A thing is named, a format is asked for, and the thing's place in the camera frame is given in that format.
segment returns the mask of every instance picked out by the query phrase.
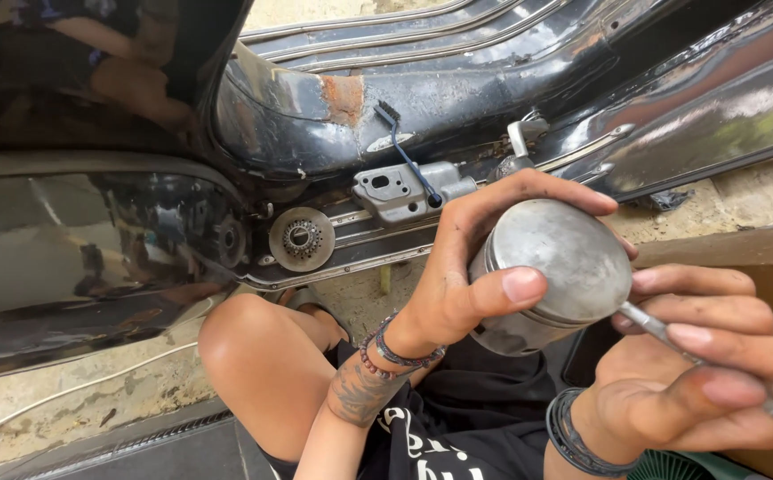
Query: tattoo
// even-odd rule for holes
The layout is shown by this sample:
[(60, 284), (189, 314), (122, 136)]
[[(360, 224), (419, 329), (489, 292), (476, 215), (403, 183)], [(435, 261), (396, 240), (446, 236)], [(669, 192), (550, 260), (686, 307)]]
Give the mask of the tattoo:
[(355, 355), (338, 367), (330, 383), (334, 395), (328, 394), (328, 407), (340, 419), (367, 428), (413, 372), (404, 372), (395, 380), (381, 378), (371, 374)]

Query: sandal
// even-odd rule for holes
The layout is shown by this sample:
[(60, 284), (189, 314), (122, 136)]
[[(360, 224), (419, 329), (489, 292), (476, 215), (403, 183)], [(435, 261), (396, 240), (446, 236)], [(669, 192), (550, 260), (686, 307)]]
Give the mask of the sandal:
[[(283, 294), (285, 292), (270, 292), (265, 294), (264, 299), (267, 301), (270, 301), (271, 303), (277, 303), (282, 298)], [(352, 346), (356, 346), (356, 339), (354, 338), (354, 334), (350, 331), (350, 325), (342, 320), (334, 311), (332, 311), (327, 305), (325, 305), (325, 301), (323, 298), (321, 298), (320, 295), (318, 295), (318, 292), (316, 292), (314, 289), (309, 287), (301, 287), (298, 291), (294, 292), (292, 296), (288, 299), (288, 301), (285, 303), (284, 307), (290, 308), (291, 310), (298, 310), (303, 305), (306, 305), (308, 303), (311, 303), (312, 305), (315, 305), (317, 308), (320, 308), (321, 310), (324, 310), (325, 312), (329, 313), (334, 320), (336, 320), (336, 323), (339, 327), (344, 330), (345, 333), (348, 334), (348, 341)]]

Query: stained concrete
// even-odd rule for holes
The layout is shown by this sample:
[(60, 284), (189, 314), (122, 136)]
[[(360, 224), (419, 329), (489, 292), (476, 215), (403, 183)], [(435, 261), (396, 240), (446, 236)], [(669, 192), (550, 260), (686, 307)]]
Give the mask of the stained concrete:
[[(427, 0), (262, 0), (247, 28), (342, 16), (367, 15), (432, 4)], [(773, 162), (731, 172), (684, 187), (696, 195), (679, 210), (649, 213), (622, 208), (609, 223), (636, 244), (773, 224)], [(320, 282), (316, 288), (338, 314), (362, 334), (409, 299), (424, 259), (393, 267), (392, 291), (381, 296), (377, 270)], [(66, 388), (120, 371), (196, 339), (201, 318), (153, 340), (32, 372), (0, 378), (0, 419)], [(139, 419), (169, 412), (214, 396), (194, 349), (185, 350), (109, 382), (83, 389), (41, 406), (0, 428), (0, 462), (97, 435)], [(102, 420), (116, 413), (102, 426)]]

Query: hand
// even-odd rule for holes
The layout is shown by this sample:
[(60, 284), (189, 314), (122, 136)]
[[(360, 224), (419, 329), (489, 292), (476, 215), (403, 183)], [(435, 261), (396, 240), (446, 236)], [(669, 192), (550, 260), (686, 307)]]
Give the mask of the hand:
[[(393, 320), (385, 341), (403, 356), (424, 356), (438, 345), (466, 336), (481, 319), (535, 305), (546, 279), (530, 267), (486, 274), (469, 285), (467, 267), (499, 217), (533, 198), (568, 202), (593, 215), (617, 209), (612, 198), (588, 187), (524, 169), (445, 205), (425, 271), (407, 306)], [(625, 246), (631, 256), (636, 250)]]
[(773, 448), (773, 314), (751, 278), (733, 270), (665, 265), (633, 275), (641, 307), (669, 324), (680, 349), (717, 366), (697, 367), (630, 321), (628, 335), (600, 361), (596, 382), (574, 402), (574, 426), (608, 461), (645, 448), (715, 451)]

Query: wrist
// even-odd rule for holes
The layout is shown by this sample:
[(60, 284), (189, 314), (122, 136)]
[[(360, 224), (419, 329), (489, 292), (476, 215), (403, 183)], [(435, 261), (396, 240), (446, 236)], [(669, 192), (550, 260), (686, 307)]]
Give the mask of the wrist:
[(426, 357), (439, 347), (422, 338), (417, 320), (407, 310), (390, 322), (384, 332), (384, 343), (395, 355), (408, 359)]
[(582, 437), (585, 447), (609, 463), (630, 463), (641, 456), (645, 450), (621, 441), (605, 426), (597, 409), (596, 392), (593, 387), (586, 389), (573, 400), (570, 418), (573, 420), (573, 428)]

